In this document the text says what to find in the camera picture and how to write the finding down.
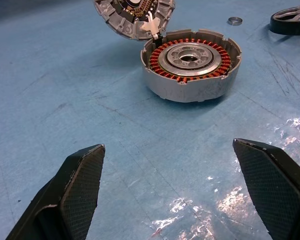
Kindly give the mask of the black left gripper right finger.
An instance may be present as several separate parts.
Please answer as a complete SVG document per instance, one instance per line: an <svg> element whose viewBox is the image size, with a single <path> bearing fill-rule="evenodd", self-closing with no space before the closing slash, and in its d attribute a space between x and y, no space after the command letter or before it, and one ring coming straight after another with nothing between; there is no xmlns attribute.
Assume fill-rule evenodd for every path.
<svg viewBox="0 0 300 240"><path fill-rule="evenodd" d="M272 240L300 240L300 166L281 148L235 138L252 203Z"/></svg>

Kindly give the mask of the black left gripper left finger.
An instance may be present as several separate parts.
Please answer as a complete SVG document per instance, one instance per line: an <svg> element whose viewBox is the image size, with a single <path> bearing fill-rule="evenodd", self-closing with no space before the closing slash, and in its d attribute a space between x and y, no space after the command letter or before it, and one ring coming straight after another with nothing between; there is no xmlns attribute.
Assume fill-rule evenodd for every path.
<svg viewBox="0 0 300 240"><path fill-rule="evenodd" d="M34 196L5 240L86 240L98 205L106 148L69 155Z"/></svg>

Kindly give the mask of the silver motor cover circuit board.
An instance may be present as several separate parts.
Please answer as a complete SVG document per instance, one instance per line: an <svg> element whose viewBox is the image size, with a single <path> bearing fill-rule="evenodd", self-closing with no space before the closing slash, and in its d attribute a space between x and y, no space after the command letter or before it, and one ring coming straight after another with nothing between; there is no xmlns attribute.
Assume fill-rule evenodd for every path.
<svg viewBox="0 0 300 240"><path fill-rule="evenodd" d="M118 35L125 38L146 41L153 39L150 31L141 30L148 22L148 11L160 19L159 34L166 31L168 22L176 7L175 0L92 0L98 14Z"/></svg>

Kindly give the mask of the silver motor housing copper windings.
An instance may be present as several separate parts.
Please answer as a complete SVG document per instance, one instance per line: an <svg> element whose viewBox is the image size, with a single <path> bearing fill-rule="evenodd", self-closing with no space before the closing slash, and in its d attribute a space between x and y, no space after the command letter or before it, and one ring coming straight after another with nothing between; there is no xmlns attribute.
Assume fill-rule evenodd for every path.
<svg viewBox="0 0 300 240"><path fill-rule="evenodd" d="M223 96L231 88L242 50L218 32L185 29L148 40L140 59L145 84L160 98L204 102Z"/></svg>

